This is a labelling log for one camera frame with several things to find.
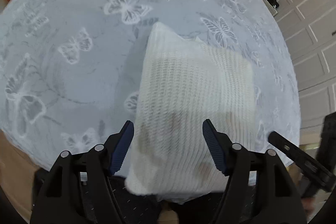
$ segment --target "knit texture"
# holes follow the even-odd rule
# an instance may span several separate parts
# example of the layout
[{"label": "knit texture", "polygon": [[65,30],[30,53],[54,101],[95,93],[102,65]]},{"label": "knit texture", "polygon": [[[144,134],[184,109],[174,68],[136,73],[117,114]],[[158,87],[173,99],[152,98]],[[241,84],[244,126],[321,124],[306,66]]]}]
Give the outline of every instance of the knit texture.
[{"label": "knit texture", "polygon": [[157,22],[143,63],[127,189],[139,195],[223,191],[202,135],[217,131],[254,148],[251,64],[238,53],[186,40]]}]

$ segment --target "white cabinet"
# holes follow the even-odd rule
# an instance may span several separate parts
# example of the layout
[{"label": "white cabinet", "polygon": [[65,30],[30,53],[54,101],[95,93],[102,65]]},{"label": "white cabinet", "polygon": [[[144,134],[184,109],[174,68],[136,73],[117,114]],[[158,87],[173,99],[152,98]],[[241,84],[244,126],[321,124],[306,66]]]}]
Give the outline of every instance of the white cabinet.
[{"label": "white cabinet", "polygon": [[319,142],[335,112],[336,0],[278,0],[274,17],[291,55],[301,107],[301,144]]}]

